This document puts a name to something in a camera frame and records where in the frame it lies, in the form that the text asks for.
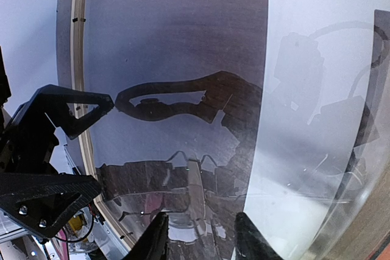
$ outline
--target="silver screw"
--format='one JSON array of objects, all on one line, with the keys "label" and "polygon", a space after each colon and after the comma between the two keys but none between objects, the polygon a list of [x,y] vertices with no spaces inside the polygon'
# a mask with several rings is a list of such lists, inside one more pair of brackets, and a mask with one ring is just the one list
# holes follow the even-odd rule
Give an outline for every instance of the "silver screw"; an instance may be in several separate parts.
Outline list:
[{"label": "silver screw", "polygon": [[19,214],[21,214],[22,216],[25,216],[27,214],[27,206],[26,205],[22,205],[20,206],[20,209],[19,209]]},{"label": "silver screw", "polygon": [[46,221],[44,219],[41,219],[40,223],[39,223],[39,227],[40,228],[46,228]]}]

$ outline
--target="black cable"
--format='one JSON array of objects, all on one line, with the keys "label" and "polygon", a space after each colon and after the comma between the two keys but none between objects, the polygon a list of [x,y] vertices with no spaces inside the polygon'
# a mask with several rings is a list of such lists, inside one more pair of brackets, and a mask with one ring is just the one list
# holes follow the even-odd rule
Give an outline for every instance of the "black cable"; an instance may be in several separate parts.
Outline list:
[{"label": "black cable", "polygon": [[92,221],[91,221],[90,230],[84,235],[84,237],[81,237],[80,239],[77,239],[77,240],[64,240],[64,239],[61,239],[60,237],[57,237],[57,236],[54,236],[54,237],[55,237],[57,240],[61,241],[61,242],[65,242],[65,243],[69,243],[69,244],[82,242],[82,241],[84,241],[84,240],[91,234],[92,229],[93,229],[94,220],[95,220],[95,216],[92,216]]}]

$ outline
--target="wire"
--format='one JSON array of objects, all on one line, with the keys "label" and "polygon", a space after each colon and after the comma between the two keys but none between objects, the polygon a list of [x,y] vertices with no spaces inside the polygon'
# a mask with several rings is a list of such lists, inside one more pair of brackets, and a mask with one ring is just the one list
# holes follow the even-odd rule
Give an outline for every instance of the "wire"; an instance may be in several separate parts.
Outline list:
[{"label": "wire", "polygon": [[84,237],[81,237],[80,239],[77,239],[77,240],[64,240],[64,239],[61,239],[60,237],[57,237],[57,236],[54,236],[57,240],[61,241],[61,242],[65,242],[65,243],[69,243],[69,244],[74,244],[74,243],[79,243],[79,242],[82,242],[84,241],[92,232],[92,229],[93,229],[93,223],[94,223],[94,220],[95,220],[95,216],[92,216],[92,221],[91,221],[91,227],[90,227],[90,230],[84,235]]}]

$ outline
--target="screw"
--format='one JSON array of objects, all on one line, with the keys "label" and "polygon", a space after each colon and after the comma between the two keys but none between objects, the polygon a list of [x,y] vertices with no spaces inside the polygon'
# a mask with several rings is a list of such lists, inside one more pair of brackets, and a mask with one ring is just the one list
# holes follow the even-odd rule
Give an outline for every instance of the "screw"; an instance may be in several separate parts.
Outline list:
[{"label": "screw", "polygon": [[39,223],[39,227],[40,228],[46,228],[46,221],[44,219],[41,219],[40,223]]},{"label": "screw", "polygon": [[20,209],[19,209],[19,214],[21,214],[22,216],[25,216],[27,214],[27,206],[26,205],[22,205],[20,206]]}]

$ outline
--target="black object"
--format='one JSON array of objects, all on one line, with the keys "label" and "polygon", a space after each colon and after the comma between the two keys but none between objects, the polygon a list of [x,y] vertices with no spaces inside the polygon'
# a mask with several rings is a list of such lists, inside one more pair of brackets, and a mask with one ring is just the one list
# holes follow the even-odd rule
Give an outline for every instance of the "black object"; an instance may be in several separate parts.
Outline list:
[{"label": "black object", "polygon": [[168,260],[168,215],[158,213],[123,260]]},{"label": "black object", "polygon": [[235,220],[237,260],[283,260],[249,219],[246,213],[238,213]]},{"label": "black object", "polygon": [[[0,97],[6,100],[10,93],[1,65]],[[77,119],[68,103],[97,107]],[[0,136],[0,208],[13,221],[39,239],[51,238],[100,194],[101,187],[92,176],[58,174],[49,161],[59,144],[55,127],[74,139],[112,108],[106,94],[54,85],[40,88],[19,107]]]}]

